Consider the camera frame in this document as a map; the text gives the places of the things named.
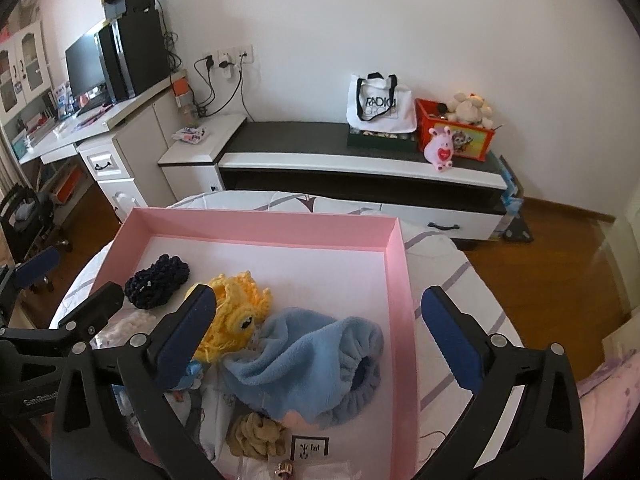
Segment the cotton swabs plastic pack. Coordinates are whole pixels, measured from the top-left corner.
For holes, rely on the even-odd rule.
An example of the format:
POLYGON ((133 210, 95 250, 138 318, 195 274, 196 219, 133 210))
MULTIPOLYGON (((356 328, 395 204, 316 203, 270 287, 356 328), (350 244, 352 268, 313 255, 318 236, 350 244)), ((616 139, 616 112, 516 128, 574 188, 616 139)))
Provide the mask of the cotton swabs plastic pack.
POLYGON ((157 322, 157 316, 147 310, 134 309, 116 321, 108 322, 92 338, 93 349, 115 348, 126 344, 135 334, 148 334, 157 322))

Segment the dark navy crochet scrunchie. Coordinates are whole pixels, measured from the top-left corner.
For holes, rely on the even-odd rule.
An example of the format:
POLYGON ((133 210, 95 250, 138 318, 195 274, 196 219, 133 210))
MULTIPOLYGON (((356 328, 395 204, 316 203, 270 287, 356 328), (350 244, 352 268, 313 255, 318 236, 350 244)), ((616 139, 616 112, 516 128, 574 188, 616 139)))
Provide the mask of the dark navy crochet scrunchie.
POLYGON ((126 281, 125 296, 137 309, 163 307, 189 276, 186 262, 178 256, 161 255, 152 266, 138 271, 126 281))

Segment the yellow crochet hat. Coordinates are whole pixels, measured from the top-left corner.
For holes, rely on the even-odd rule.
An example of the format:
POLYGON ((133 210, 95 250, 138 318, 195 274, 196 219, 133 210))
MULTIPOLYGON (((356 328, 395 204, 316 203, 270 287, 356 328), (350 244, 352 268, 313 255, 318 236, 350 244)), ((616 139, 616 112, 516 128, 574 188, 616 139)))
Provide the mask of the yellow crochet hat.
POLYGON ((272 295, 269 288, 260 289, 248 271, 219 274, 207 286, 214 292, 216 313, 193 359, 212 364, 250 343, 256 327, 270 315, 272 295))

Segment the tan stocking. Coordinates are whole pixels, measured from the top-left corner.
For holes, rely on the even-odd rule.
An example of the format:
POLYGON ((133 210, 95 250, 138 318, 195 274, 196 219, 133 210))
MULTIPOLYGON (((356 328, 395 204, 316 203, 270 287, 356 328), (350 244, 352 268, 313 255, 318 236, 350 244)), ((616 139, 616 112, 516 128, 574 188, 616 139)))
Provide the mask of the tan stocking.
POLYGON ((256 412, 239 417, 230 427, 226 442, 233 456, 265 462, 285 454, 286 429, 256 412))

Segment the light blue fleece hat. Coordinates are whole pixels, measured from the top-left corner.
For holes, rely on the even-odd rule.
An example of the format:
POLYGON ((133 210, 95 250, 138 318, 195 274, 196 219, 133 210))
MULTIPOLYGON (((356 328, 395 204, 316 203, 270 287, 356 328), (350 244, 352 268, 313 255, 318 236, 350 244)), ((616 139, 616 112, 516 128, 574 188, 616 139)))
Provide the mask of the light blue fleece hat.
POLYGON ((254 347, 224 356, 229 390, 281 424, 326 429, 350 422, 381 385, 384 335, 358 316, 288 308, 262 324, 254 347))

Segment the blue patterned drawstring pouch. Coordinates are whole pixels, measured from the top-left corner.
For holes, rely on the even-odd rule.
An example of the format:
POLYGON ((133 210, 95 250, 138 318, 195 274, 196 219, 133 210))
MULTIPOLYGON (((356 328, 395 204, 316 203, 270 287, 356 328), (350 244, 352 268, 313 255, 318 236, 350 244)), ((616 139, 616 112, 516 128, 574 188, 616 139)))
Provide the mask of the blue patterned drawstring pouch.
POLYGON ((175 388, 165 392, 165 399, 188 435, 215 463, 224 449, 236 401, 218 366, 191 361, 175 388))

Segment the black office chair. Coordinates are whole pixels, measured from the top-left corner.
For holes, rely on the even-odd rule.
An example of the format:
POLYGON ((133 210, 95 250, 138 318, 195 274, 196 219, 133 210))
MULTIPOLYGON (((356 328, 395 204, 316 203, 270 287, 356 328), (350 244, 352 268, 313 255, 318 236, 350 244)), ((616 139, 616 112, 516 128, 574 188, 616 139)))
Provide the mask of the black office chair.
POLYGON ((15 263, 48 247, 73 250, 73 243, 54 221, 55 204, 47 192, 14 184, 1 202, 1 227, 15 263))

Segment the white glass door cabinet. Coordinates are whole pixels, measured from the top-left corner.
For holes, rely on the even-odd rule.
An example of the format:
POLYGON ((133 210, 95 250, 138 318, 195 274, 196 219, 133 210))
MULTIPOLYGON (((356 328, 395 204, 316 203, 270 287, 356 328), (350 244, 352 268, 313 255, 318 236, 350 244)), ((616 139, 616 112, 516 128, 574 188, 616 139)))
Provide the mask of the white glass door cabinet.
POLYGON ((1 123, 5 125, 51 89, 40 21, 3 40, 0 54, 1 123))

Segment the small patterned pouch on shelf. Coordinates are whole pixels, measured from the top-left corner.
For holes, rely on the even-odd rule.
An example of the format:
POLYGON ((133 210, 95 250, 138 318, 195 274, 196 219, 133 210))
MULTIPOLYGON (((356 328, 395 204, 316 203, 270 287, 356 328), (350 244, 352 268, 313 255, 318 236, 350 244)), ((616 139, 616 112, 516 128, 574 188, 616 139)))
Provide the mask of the small patterned pouch on shelf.
POLYGON ((201 143, 207 136, 207 130, 204 127, 184 127, 171 136, 172 140, 196 145, 201 143))

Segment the black white tv bench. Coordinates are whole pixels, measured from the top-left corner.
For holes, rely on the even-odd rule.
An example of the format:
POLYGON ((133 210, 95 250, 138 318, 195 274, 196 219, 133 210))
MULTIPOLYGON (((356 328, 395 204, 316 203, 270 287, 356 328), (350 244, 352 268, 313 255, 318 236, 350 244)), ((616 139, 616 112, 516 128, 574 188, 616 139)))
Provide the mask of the black white tv bench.
POLYGON ((336 122, 248 122, 220 116, 199 144, 175 142, 158 161, 175 196, 219 191, 322 198, 345 212, 378 211, 455 240, 490 240, 506 218, 506 181, 491 160, 438 172, 418 152, 354 148, 336 122))

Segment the white striped quilted tablecloth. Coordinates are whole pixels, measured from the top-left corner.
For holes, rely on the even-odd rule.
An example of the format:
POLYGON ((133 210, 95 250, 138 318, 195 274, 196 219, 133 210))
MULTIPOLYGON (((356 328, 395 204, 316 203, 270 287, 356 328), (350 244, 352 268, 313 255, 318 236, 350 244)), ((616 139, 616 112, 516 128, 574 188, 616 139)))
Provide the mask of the white striped quilted tablecloth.
MULTIPOLYGON (((186 198, 183 209, 213 209, 265 212, 302 212, 303 214, 347 214, 348 216, 387 217, 378 211, 345 212, 337 200, 322 198, 318 209, 309 209, 291 193, 257 191, 228 191, 202 194, 186 198)), ((498 304, 494 294, 473 269, 469 259, 454 246, 450 238, 421 228, 410 222, 398 221, 404 240, 411 295, 420 299, 424 290, 440 286, 454 304, 490 334, 499 333, 512 344, 520 336, 498 304)), ((418 440, 416 444, 416 472, 435 453, 454 426, 470 393, 460 388, 439 351, 434 338, 422 318, 413 323, 416 346, 416 384, 418 385, 418 440)), ((326 430, 308 434, 294 430, 288 450, 295 463, 339 462, 329 456, 330 440, 326 430)))

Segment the black computer tower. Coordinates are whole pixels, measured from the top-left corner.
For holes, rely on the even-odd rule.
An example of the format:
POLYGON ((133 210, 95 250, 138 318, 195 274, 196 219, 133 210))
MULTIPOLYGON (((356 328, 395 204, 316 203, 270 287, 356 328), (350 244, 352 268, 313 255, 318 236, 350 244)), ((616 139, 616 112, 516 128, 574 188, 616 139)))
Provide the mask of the black computer tower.
POLYGON ((140 96, 170 75, 160 14, 155 9, 111 20, 96 33, 96 46, 113 103, 140 96))

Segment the orange toy storage box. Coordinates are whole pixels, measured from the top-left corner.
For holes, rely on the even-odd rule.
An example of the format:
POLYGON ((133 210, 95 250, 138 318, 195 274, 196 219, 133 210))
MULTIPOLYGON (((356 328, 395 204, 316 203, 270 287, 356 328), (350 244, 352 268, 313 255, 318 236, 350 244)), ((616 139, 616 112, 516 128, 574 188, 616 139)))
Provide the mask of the orange toy storage box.
POLYGON ((418 151, 424 148, 432 140, 431 128, 441 129, 448 126, 452 134, 454 156, 484 162, 489 152, 490 144, 495 135, 494 129, 482 126, 453 122, 444 113, 445 104, 426 99, 416 99, 416 142, 418 151))

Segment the cream plush sheep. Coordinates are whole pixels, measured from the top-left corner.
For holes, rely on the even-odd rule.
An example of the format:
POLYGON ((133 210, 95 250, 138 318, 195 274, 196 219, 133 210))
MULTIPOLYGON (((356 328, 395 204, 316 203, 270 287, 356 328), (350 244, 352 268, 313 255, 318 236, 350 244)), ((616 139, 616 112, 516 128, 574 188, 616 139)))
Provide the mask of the cream plush sheep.
POLYGON ((459 92, 447 103, 446 117, 450 122, 492 129, 493 114, 486 100, 474 93, 459 92))

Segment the wall power outlet strip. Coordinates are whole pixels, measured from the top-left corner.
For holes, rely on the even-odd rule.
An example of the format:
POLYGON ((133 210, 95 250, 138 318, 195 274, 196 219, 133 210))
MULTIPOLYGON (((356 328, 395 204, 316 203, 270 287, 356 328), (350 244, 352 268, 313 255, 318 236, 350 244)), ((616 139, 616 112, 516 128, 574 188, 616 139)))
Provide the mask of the wall power outlet strip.
POLYGON ((251 44, 213 50, 212 52, 207 52, 206 55, 210 55, 216 65, 219 65, 220 61, 227 61, 234 65, 248 65, 254 62, 254 50, 251 44))

